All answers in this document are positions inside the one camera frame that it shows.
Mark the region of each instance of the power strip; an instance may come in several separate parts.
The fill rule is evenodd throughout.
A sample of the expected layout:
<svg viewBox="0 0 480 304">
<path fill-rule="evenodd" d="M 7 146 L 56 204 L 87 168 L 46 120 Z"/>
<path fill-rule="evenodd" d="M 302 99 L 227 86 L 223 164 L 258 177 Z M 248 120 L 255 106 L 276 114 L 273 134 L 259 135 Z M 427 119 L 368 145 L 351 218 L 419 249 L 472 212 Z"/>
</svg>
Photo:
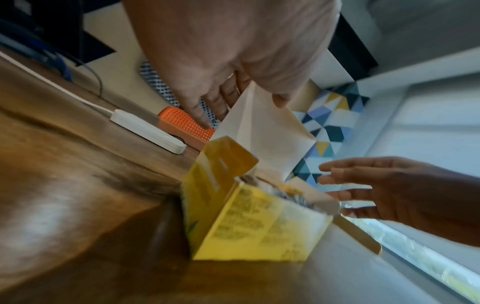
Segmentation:
<svg viewBox="0 0 480 304">
<path fill-rule="evenodd" d="M 115 110 L 110 117 L 110 120 L 154 144 L 169 150 L 171 153 L 182 154 L 187 147 L 187 145 L 178 138 L 173 137 L 149 124 L 145 120 L 125 112 L 124 110 Z"/>
</svg>

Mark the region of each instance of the yellow box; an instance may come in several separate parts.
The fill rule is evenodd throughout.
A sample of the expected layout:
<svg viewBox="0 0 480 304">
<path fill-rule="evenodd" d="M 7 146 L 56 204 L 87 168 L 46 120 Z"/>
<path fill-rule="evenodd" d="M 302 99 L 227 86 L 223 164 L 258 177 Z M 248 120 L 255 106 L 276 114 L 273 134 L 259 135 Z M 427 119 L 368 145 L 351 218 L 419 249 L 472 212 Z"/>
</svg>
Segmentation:
<svg viewBox="0 0 480 304">
<path fill-rule="evenodd" d="M 370 250 L 380 252 L 379 244 L 338 215 L 338 202 L 309 190 L 303 181 L 290 187 L 323 212 L 236 178 L 252 172 L 257 163 L 230 137 L 210 141 L 200 153 L 181 185 L 185 232 L 194 260 L 305 261 L 333 220 Z M 268 179 L 262 172 L 256 174 Z"/>
</svg>

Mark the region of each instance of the cardboard box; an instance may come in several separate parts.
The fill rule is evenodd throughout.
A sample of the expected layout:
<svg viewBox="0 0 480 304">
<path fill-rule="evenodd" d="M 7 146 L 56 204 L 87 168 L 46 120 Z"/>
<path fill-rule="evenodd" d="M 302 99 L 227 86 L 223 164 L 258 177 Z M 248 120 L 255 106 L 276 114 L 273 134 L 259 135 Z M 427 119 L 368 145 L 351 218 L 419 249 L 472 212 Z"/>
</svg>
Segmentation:
<svg viewBox="0 0 480 304">
<path fill-rule="evenodd" d="M 194 260 L 305 261 L 334 222 L 378 254 L 381 247 L 339 215 L 339 204 L 299 178 L 283 184 L 315 138 L 271 94 L 251 84 L 181 185 Z M 319 210 L 242 182 L 246 173 L 301 192 Z"/>
</svg>

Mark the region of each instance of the orange object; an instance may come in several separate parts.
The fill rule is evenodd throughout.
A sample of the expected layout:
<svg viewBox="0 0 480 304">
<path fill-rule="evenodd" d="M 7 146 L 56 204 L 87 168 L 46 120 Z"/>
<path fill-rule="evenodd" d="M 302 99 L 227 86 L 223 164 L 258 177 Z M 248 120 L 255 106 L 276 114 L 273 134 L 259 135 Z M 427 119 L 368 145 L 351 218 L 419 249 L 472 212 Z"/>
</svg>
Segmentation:
<svg viewBox="0 0 480 304">
<path fill-rule="evenodd" d="M 201 151 L 212 135 L 214 129 L 205 130 L 185 111 L 176 107 L 167 107 L 158 115 L 158 127 L 165 132 L 180 137 L 185 144 Z"/>
</svg>

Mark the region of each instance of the patterned cloth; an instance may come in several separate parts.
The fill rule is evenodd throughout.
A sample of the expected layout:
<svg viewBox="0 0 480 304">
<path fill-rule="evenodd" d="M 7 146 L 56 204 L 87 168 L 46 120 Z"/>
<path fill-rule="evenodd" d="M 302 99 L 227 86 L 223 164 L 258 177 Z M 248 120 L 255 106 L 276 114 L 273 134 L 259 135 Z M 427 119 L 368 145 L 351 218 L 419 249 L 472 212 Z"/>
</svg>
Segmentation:
<svg viewBox="0 0 480 304">
<path fill-rule="evenodd" d="M 333 160 L 355 126 L 369 98 L 359 95 L 357 85 L 348 84 L 330 91 L 324 90 L 306 113 L 294 112 L 305 128 L 316 138 L 315 145 L 290 173 L 289 179 L 298 176 L 313 187 L 322 176 L 319 166 Z"/>
<path fill-rule="evenodd" d="M 157 91 L 163 97 L 163 99 L 168 101 L 174 107 L 180 107 L 178 100 L 176 99 L 170 88 L 163 82 L 162 79 L 159 78 L 159 76 L 148 61 L 142 63 L 142 65 L 140 66 L 140 75 L 155 91 Z M 215 117 L 215 115 L 205 104 L 203 99 L 200 99 L 200 104 L 203 111 L 208 115 L 208 118 L 213 125 L 213 129 L 216 130 L 219 126 L 220 121 Z"/>
</svg>

